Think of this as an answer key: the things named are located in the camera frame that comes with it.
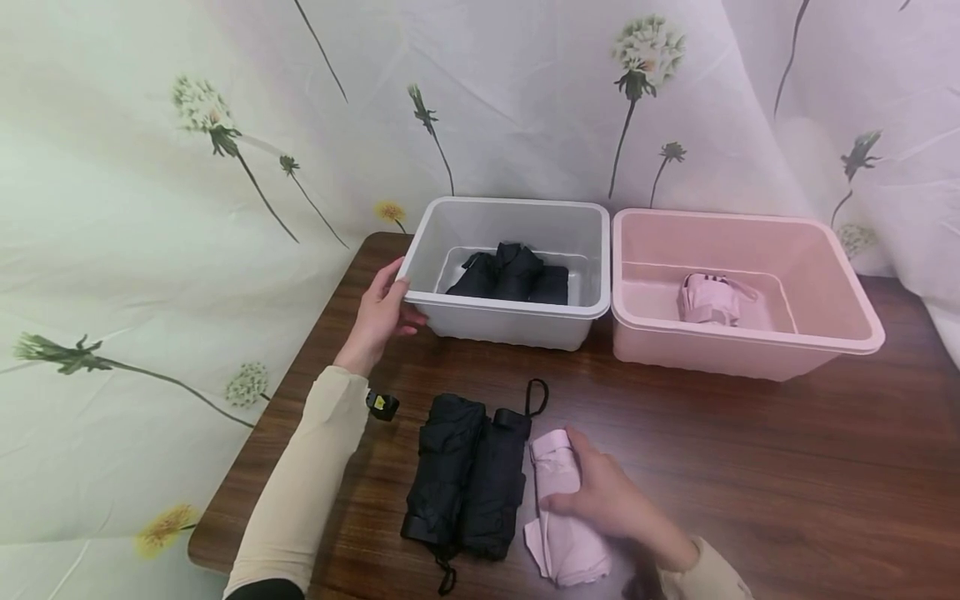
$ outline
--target table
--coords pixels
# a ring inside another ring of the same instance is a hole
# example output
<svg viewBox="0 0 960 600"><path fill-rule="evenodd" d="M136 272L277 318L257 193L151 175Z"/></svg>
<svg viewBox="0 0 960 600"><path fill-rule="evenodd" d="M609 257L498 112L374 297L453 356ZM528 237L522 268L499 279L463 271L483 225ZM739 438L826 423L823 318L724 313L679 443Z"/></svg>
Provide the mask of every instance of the table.
<svg viewBox="0 0 960 600"><path fill-rule="evenodd" d="M191 560L229 572L260 491L317 375L346 340L375 271L410 238L370 236L217 491ZM960 598L960 373L921 302L892 279L863 284L887 331L883 349L842 357L783 384L630 365L612 355L611 316L577 352L444 339L422 332L388 349L372 386L400 399L371 419L326 530L311 598L436 597L441 571L399 535L417 436L442 392L522 410L527 380L550 384L534 435L572 423L684 528L709 540L757 598ZM533 518L529 465L517 537L504 563L454 561L451 597L619 598L631 576L558 592L519 531Z"/></svg>

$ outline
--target person's hand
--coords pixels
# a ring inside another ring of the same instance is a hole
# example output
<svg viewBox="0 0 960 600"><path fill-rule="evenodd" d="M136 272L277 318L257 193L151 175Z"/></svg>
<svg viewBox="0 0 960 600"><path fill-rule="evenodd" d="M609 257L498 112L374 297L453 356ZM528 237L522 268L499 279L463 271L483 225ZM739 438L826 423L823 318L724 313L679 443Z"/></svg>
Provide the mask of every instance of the person's hand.
<svg viewBox="0 0 960 600"><path fill-rule="evenodd" d="M414 335L418 325L426 324L426 317L419 310L403 303L410 281L394 281L402 263L403 256L380 269L373 278L360 300L353 330L333 360L334 366L367 377L391 337Z"/></svg>
<svg viewBox="0 0 960 600"><path fill-rule="evenodd" d="M547 496L540 507L576 516L606 536L638 541L667 570L687 571L696 565L697 546L634 485L613 456L601 453L572 427L566 435L580 464L580 490Z"/></svg>

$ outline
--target pink plastic bin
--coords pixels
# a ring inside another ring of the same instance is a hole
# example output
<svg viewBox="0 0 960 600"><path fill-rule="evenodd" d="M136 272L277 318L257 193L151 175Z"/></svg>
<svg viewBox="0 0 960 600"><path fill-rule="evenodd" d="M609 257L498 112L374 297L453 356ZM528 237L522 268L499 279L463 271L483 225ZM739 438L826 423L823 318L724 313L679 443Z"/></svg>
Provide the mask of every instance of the pink plastic bin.
<svg viewBox="0 0 960 600"><path fill-rule="evenodd" d="M680 321L693 272L757 289L738 326ZM613 218L613 354L622 361L785 381L871 354L883 326L836 236L806 219L630 208Z"/></svg>

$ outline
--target plastic bin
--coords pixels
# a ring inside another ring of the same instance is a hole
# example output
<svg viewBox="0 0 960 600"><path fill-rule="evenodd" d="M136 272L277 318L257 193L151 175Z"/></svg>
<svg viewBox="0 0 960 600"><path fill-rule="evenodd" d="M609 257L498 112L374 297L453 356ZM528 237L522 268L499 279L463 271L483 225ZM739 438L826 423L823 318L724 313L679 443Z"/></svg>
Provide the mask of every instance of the plastic bin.
<svg viewBox="0 0 960 600"><path fill-rule="evenodd" d="M569 269L568 306L444 293L471 254L500 242ZM610 272L610 214L599 204L447 197L427 207L399 276L437 335L575 350L610 308Z"/></svg>
<svg viewBox="0 0 960 600"><path fill-rule="evenodd" d="M759 292L738 326L680 321L693 272ZM613 219L613 353L626 362L785 381L884 332L833 232L780 217L627 209Z"/></svg>

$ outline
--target beige arm sleeve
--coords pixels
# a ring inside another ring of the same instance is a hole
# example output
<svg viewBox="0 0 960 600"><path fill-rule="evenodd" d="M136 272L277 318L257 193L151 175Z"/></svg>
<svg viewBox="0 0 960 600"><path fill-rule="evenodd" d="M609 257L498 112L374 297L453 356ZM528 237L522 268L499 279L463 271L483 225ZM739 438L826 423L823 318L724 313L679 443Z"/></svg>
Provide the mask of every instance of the beige arm sleeve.
<svg viewBox="0 0 960 600"><path fill-rule="evenodd" d="M686 573L660 571L660 585L667 600L752 600L733 567L700 538L693 538L700 560Z"/></svg>
<svg viewBox="0 0 960 600"><path fill-rule="evenodd" d="M339 367L320 374L303 417L247 524L224 598L265 579L304 594L347 460L367 425L367 379Z"/></svg>

